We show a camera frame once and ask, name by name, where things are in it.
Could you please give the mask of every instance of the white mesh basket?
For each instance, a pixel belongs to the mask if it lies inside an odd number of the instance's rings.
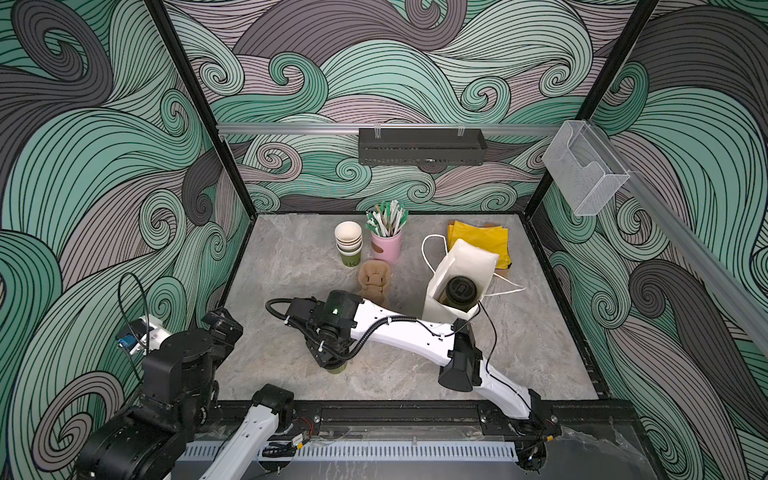
[[[577,217],[597,215],[629,180],[608,137],[583,120],[566,120],[543,160]]]

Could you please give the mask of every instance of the patterned wall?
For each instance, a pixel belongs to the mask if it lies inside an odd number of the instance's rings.
[[[768,2],[710,3],[652,19],[594,119],[768,311]],[[552,187],[535,226],[670,477],[764,479],[768,360],[643,207],[576,218]]]
[[[167,0],[219,122],[573,118],[635,2]],[[357,138],[230,136],[259,210],[521,210],[549,139],[489,138],[479,167],[362,167]]]
[[[142,0],[0,2],[0,85],[2,477],[67,478],[137,384],[120,276],[184,329],[248,219]]]

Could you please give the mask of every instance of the stack of paper cups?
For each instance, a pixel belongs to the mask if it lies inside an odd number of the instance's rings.
[[[347,266],[360,263],[362,251],[362,228],[357,222],[342,222],[333,231],[336,236],[336,248],[341,254],[341,261]]]

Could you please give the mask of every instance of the blue connector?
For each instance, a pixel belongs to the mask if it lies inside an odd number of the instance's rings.
[[[123,338],[118,340],[118,346],[122,349],[132,349],[134,348],[134,345],[136,345],[138,341],[136,340],[136,337],[133,335],[126,335]]]

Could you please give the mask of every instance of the black post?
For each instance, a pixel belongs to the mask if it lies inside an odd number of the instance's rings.
[[[163,43],[168,50],[170,59],[173,60],[176,69],[179,71],[184,87],[187,88],[187,91],[190,94],[192,105],[194,105],[197,110],[197,114],[200,115],[200,118],[203,121],[203,126],[210,136],[210,141],[213,142],[214,148],[221,159],[221,163],[227,170],[232,185],[234,185],[235,191],[237,192],[238,197],[240,197],[240,201],[243,202],[245,211],[248,213],[248,217],[250,217],[251,222],[253,222],[257,216],[256,207],[250,199],[243,178],[237,171],[237,164],[235,163],[234,157],[232,157],[230,149],[224,144],[221,138],[219,138],[219,131],[216,128],[217,122],[214,113],[210,109],[208,101],[205,99],[203,89],[200,87],[200,84],[197,83],[192,64],[190,63],[187,54],[184,52],[184,47],[182,47],[181,40],[174,29],[174,25],[170,21],[168,11],[165,9],[162,0],[144,0],[144,3],[147,5],[147,9],[154,20],[155,26],[157,26],[157,30],[160,32],[160,37],[163,38]]]
[[[611,53],[608,55],[605,65],[603,65],[598,79],[594,81],[592,88],[590,89],[587,97],[584,99],[584,103],[581,104],[581,108],[576,114],[575,120],[589,120],[598,109],[598,105],[614,82],[614,78],[621,71],[621,67],[624,66],[624,62],[632,52],[637,38],[643,31],[643,27],[648,22],[650,15],[654,13],[656,4],[659,0],[640,0],[632,11],[632,15],[627,24],[624,26],[624,30],[616,39],[614,47],[611,49]],[[531,218],[541,201],[544,199],[544,195],[549,190],[549,186],[552,185],[552,176],[549,172],[545,172],[541,181],[538,183],[536,190],[528,205],[525,207],[525,216]]]

